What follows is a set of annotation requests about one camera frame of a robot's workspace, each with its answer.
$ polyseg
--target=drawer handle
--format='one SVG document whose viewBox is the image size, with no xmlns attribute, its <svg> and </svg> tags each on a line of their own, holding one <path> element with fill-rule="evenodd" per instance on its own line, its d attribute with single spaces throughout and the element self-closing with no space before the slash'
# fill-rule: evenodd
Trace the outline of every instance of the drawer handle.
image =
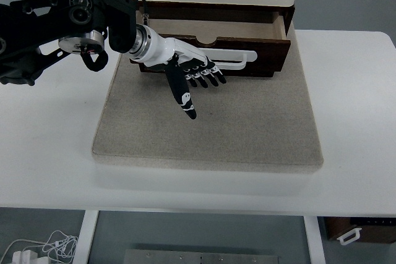
<svg viewBox="0 0 396 264">
<path fill-rule="evenodd" d="M 244 69 L 248 61 L 247 54 L 243 54 L 241 62 L 215 62 L 220 69 L 241 70 Z"/>
<path fill-rule="evenodd" d="M 338 241 L 340 241 L 341 245 L 347 245 L 350 244 L 351 242 L 357 241 L 360 238 L 360 231 L 361 228 L 354 228 L 351 231 L 345 233 L 344 235 L 341 235 L 339 238 L 337 238 Z M 348 239 L 347 241 L 344 241 L 347 237 L 355 235 L 351 239 Z"/>
<path fill-rule="evenodd" d="M 216 66 L 220 69 L 241 70 L 245 68 L 247 62 L 253 62 L 257 59 L 257 53 L 255 51 L 208 48 L 201 48 L 201 50 L 203 50 L 206 56 L 208 56 L 210 60 L 216 63 Z"/>
</svg>

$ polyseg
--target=black robotic arm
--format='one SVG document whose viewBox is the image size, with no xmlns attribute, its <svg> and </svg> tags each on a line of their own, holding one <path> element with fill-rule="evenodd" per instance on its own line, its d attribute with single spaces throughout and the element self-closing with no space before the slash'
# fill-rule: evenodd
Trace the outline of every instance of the black robotic arm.
<svg viewBox="0 0 396 264">
<path fill-rule="evenodd" d="M 92 71 L 107 62 L 110 48 L 155 70 L 164 70 L 171 91 L 183 110 L 195 118 L 186 79 L 207 87 L 226 80 L 200 50 L 174 38 L 162 38 L 136 24 L 138 0 L 21 0 L 0 4 L 0 82 L 34 85 L 42 72 L 71 53 L 79 54 Z M 49 7 L 47 14 L 35 9 Z M 43 55 L 39 46 L 59 40 L 59 49 Z M 96 61 L 91 55 L 98 54 Z"/>
</svg>

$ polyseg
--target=gray pad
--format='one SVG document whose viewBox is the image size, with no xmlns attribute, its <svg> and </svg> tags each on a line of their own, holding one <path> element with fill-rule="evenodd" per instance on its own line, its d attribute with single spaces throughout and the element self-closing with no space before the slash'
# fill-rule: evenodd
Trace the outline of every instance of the gray pad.
<svg viewBox="0 0 396 264">
<path fill-rule="evenodd" d="M 121 56 L 93 142 L 100 163 L 161 168 L 306 172 L 323 158 L 293 26 L 273 78 L 227 77 L 190 87 L 197 119 L 174 100 L 164 74 Z"/>
</svg>

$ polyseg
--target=open drawer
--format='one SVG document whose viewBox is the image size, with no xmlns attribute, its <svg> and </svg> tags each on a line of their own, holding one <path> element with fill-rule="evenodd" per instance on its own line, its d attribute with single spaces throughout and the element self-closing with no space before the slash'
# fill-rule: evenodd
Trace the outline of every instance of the open drawer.
<svg viewBox="0 0 396 264">
<path fill-rule="evenodd" d="M 148 2 L 150 27 L 198 48 L 225 75 L 272 77 L 290 48 L 294 7 Z M 142 23 L 141 10 L 137 21 Z M 151 72 L 143 64 L 142 72 Z"/>
</svg>

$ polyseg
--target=wooden drawer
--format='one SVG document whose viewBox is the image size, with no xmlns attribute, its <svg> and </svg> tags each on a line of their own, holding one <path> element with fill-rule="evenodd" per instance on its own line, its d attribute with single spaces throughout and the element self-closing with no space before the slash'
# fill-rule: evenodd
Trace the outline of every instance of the wooden drawer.
<svg viewBox="0 0 396 264">
<path fill-rule="evenodd" d="M 281 71 L 290 47 L 286 34 L 291 7 L 148 2 L 150 27 L 198 48 L 255 51 L 257 59 L 225 75 L 272 77 Z M 142 22 L 142 11 L 137 21 Z M 140 65 L 142 72 L 151 72 Z"/>
<path fill-rule="evenodd" d="M 327 217 L 325 218 L 325 225 L 329 240 L 337 240 L 338 237 L 354 228 L 361 228 L 360 238 L 356 240 L 357 242 L 391 244 L 396 242 L 395 221 L 396 219 L 391 218 Z"/>
</svg>

